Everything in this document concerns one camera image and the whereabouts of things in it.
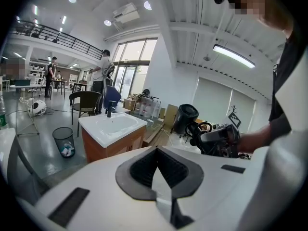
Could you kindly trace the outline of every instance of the wooden cabinet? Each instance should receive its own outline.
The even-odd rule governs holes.
[[[145,126],[132,132],[131,134],[119,139],[107,148],[102,147],[94,138],[82,128],[83,144],[86,151],[88,163],[100,160],[106,157],[119,155],[131,150],[142,147]]]

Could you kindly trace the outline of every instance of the trash can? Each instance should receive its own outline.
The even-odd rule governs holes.
[[[75,154],[73,130],[71,128],[57,128],[53,131],[52,136],[62,157],[69,158]]]

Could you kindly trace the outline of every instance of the black railing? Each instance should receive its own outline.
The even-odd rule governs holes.
[[[47,40],[85,53],[98,60],[102,58],[102,51],[100,49],[49,26],[35,24],[29,21],[20,21],[11,27],[9,33]]]

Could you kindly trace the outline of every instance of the black chair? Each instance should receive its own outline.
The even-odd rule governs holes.
[[[80,103],[75,103],[72,105],[72,101],[75,98],[80,98]],[[69,95],[69,100],[72,106],[72,124],[73,124],[73,110],[79,111],[79,117],[81,117],[81,112],[88,113],[89,116],[91,113],[95,115],[95,106],[96,103],[100,101],[102,95],[94,91],[77,91]],[[77,129],[77,137],[79,136],[79,122]]]

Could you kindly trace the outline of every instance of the sink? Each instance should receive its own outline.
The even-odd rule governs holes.
[[[146,126],[147,122],[124,112],[79,118],[80,125],[98,144],[106,148],[119,139]]]

